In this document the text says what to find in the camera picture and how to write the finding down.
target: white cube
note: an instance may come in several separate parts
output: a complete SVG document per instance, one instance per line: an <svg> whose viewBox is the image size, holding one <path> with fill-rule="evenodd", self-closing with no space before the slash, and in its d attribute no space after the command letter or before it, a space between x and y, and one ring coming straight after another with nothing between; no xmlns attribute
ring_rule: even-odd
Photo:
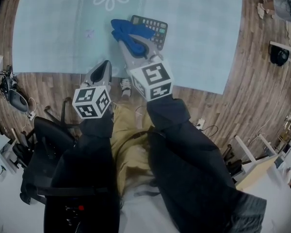
<svg viewBox="0 0 291 233"><path fill-rule="evenodd" d="M167 61L130 70L130 74L134 87L147 101L165 97L173 91L174 77Z"/></svg>
<svg viewBox="0 0 291 233"><path fill-rule="evenodd" d="M77 89L72 105L82 119L101 118L111 103L105 85Z"/></svg>

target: wooden floor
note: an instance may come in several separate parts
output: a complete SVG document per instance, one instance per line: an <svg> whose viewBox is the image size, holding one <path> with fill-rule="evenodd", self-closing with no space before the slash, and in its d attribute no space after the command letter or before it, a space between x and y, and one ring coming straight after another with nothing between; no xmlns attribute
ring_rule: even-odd
<svg viewBox="0 0 291 233"><path fill-rule="evenodd" d="M0 54L4 55L4 64L12 64L13 25L19 0L5 0L0 9ZM234 64L223 95L176 87L174 96L181 98L187 104L192 122L199 118L206 120L204 126L217 125L219 131L211 139L221 148L227 144L232 146L242 156L233 137L238 134L248 144L249 139L256 136L256 131L271 116L280 95L282 80L287 70L270 63L269 42L276 41L288 44L286 23L279 19L266 16L264 20L258 17L256 4L259 0L243 0L242 21L239 39L235 53ZM291 24L287 23L289 33ZM59 116L62 101L72 97L79 86L79 75L69 74L19 74L19 85L28 97L37 102L37 114L45 117L43 109L50 105ZM118 80L114 79L112 95L114 100L119 97ZM145 102L137 92L134 92L133 102L136 106ZM267 140L275 141L283 129L285 117L291 111L291 64L284 80L282 94L269 123L260 131L265 133ZM67 109L67 122L78 122L77 114L72 106ZM0 129L13 138L11 128L21 132L25 125L25 115L16 111L0 96ZM28 123L25 131L32 128ZM205 131L212 135L214 129ZM262 154L262 144L255 141L250 149L255 156Z"/></svg>

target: black sleeve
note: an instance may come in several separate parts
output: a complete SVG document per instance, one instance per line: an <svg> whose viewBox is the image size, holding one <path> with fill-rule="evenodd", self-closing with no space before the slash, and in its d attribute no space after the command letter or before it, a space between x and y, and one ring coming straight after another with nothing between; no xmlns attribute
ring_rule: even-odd
<svg viewBox="0 0 291 233"><path fill-rule="evenodd" d="M112 117L87 119L80 124L82 136L73 149L67 150L59 160L53 187L110 187L114 186L115 169L110 138Z"/></svg>
<svg viewBox="0 0 291 233"><path fill-rule="evenodd" d="M147 111L154 126L165 134L169 149L184 161L235 187L218 147L189 121L183 100L166 96L148 102Z"/></svg>

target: calculator keypad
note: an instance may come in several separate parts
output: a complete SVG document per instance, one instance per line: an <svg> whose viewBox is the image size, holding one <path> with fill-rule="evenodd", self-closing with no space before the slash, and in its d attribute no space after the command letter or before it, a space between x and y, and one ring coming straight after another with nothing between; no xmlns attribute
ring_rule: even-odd
<svg viewBox="0 0 291 233"><path fill-rule="evenodd" d="M155 35L151 38L151 41L154 42L158 50L163 49L168 27L166 23L139 16L133 16L131 22L134 24L145 24L147 28L154 30Z"/></svg>

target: black bag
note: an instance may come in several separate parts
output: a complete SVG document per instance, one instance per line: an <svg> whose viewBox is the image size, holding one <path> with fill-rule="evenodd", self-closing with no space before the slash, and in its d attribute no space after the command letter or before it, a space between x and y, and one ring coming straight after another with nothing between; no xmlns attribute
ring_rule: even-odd
<svg viewBox="0 0 291 233"><path fill-rule="evenodd" d="M270 55L271 55L271 62L281 67L287 62L290 56L290 52L286 49L282 49L277 46L272 46Z"/></svg>

